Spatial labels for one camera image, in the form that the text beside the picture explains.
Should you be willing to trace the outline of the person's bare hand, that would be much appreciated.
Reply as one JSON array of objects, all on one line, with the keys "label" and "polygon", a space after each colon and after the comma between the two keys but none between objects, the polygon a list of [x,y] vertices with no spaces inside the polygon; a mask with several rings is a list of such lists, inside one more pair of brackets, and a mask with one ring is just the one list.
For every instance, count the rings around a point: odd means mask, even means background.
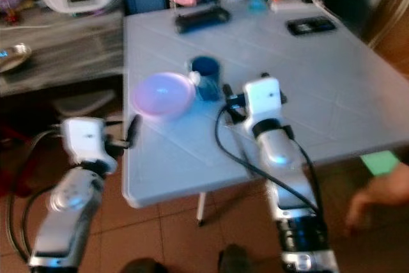
[{"label": "person's bare hand", "polygon": [[344,235],[354,236],[376,224],[376,208],[403,206],[408,203],[408,166],[404,162],[386,175],[368,181],[350,199],[344,220]]}]

